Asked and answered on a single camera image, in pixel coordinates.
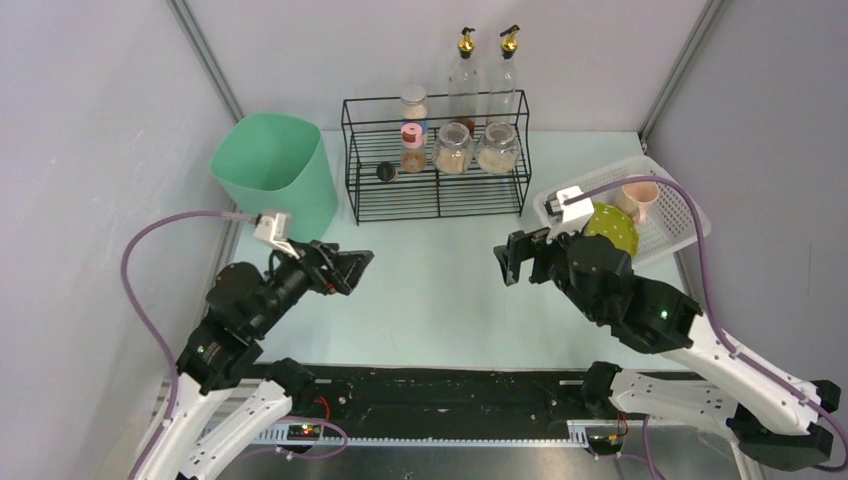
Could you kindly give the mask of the small black lid bottle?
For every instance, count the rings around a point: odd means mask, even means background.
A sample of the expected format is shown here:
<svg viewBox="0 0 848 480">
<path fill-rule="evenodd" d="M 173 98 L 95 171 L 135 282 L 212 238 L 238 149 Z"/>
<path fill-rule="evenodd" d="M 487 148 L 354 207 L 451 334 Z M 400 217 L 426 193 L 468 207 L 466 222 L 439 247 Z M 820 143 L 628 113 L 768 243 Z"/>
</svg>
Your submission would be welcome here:
<svg viewBox="0 0 848 480">
<path fill-rule="evenodd" d="M 375 176 L 384 183 L 391 183 L 397 180 L 398 170 L 389 161 L 380 162 L 375 169 Z"/>
</svg>

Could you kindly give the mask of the glass jar beige contents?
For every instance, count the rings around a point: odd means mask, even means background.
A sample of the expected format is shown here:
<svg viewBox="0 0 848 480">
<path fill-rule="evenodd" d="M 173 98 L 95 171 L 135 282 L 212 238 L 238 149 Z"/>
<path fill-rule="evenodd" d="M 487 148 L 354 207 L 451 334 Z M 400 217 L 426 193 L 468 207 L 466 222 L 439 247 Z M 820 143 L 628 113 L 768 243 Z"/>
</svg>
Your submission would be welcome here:
<svg viewBox="0 0 848 480">
<path fill-rule="evenodd" d="M 486 125 L 478 141 L 475 160 L 485 172 L 501 175 L 515 168 L 519 152 L 515 127 L 504 122 L 492 122 Z"/>
<path fill-rule="evenodd" d="M 459 175 L 468 170 L 472 159 L 472 136 L 459 122 L 443 125 L 437 133 L 434 165 L 444 174 Z"/>
</svg>

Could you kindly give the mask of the pink mug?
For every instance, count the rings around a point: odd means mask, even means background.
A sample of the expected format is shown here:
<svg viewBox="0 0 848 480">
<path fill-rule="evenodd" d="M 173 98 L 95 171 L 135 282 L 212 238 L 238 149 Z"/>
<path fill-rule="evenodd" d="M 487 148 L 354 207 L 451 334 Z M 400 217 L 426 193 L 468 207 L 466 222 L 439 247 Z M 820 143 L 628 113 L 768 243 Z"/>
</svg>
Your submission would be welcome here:
<svg viewBox="0 0 848 480">
<path fill-rule="evenodd" d="M 627 183 L 617 190 L 614 206 L 639 225 L 647 221 L 648 214 L 659 196 L 659 185 L 654 181 Z"/>
</svg>

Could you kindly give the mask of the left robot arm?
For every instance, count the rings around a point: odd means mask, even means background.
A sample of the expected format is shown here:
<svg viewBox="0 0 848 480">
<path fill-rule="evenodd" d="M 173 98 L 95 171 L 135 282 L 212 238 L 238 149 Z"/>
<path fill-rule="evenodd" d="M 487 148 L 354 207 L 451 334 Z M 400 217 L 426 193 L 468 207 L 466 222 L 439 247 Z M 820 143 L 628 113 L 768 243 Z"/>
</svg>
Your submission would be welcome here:
<svg viewBox="0 0 848 480">
<path fill-rule="evenodd" d="M 146 435 L 132 479 L 215 479 L 264 429 L 308 404 L 314 375 L 291 358 L 270 364 L 244 402 L 203 430 L 254 367 L 267 333 L 307 293 L 349 295 L 373 261 L 369 250 L 294 242 L 273 250 L 268 268 L 249 262 L 222 269 L 208 309 L 178 355 L 167 404 Z"/>
</svg>

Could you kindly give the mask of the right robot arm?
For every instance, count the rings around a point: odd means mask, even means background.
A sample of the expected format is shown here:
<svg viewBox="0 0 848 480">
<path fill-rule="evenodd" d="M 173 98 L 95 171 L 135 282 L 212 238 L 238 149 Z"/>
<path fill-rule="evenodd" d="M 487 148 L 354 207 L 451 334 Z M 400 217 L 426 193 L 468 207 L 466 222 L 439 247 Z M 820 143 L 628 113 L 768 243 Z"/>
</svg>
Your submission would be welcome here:
<svg viewBox="0 0 848 480">
<path fill-rule="evenodd" d="M 610 369 L 588 398 L 620 411 L 675 419 L 721 435 L 775 470 L 844 472 L 831 463 L 845 429 L 835 420 L 841 390 L 806 381 L 748 349 L 677 288 L 637 275 L 630 255 L 604 236 L 516 231 L 494 249 L 506 285 L 530 262 L 534 284 L 551 283 L 592 323 L 632 350 L 659 355 L 705 379 L 702 389 L 624 383 Z"/>
</svg>

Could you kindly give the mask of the silver lid shaker jar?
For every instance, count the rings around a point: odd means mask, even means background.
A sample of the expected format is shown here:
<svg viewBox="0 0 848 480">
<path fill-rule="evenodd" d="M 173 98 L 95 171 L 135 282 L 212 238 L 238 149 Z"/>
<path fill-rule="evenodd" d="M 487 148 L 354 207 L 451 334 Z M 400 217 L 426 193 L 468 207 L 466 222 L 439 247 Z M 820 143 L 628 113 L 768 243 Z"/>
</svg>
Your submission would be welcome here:
<svg viewBox="0 0 848 480">
<path fill-rule="evenodd" d="M 401 117 L 405 122 L 427 129 L 427 91 L 419 84 L 406 85 L 400 92 Z"/>
</svg>

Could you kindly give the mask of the glass oil bottle gold spout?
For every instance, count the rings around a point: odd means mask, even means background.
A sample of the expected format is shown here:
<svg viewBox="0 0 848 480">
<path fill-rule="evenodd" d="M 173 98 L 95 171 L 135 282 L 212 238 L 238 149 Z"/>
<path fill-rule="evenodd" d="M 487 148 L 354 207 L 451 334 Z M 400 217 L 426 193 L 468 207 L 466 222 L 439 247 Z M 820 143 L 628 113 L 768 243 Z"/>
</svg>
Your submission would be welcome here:
<svg viewBox="0 0 848 480">
<path fill-rule="evenodd" d="M 488 96 L 488 122 L 506 123 L 513 112 L 517 84 L 514 55 L 518 49 L 517 33 L 520 27 L 512 25 L 500 33 L 500 59 L 491 70 Z"/>
</svg>

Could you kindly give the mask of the green dotted plate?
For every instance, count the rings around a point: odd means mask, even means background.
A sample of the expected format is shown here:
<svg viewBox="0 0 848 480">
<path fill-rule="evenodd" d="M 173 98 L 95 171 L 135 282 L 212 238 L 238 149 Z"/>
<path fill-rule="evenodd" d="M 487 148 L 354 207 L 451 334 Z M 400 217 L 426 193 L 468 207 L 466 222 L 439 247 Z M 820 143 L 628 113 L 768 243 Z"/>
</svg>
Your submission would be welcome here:
<svg viewBox="0 0 848 480">
<path fill-rule="evenodd" d="M 593 207 L 594 213 L 584 228 L 584 234 L 603 236 L 617 249 L 635 258 L 639 252 L 640 237 L 633 220 L 619 208 L 609 204 L 594 203 Z"/>
</svg>

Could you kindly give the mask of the pink lid spice bottle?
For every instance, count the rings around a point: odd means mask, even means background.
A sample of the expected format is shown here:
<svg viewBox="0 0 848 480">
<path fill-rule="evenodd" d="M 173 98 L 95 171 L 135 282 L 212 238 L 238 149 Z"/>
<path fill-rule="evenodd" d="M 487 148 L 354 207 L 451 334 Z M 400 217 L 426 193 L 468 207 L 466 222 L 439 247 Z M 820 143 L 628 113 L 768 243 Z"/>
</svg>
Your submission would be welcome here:
<svg viewBox="0 0 848 480">
<path fill-rule="evenodd" d="M 401 129 L 401 168 L 407 173 L 419 173 L 427 166 L 425 134 L 419 123 L 405 123 Z"/>
</svg>

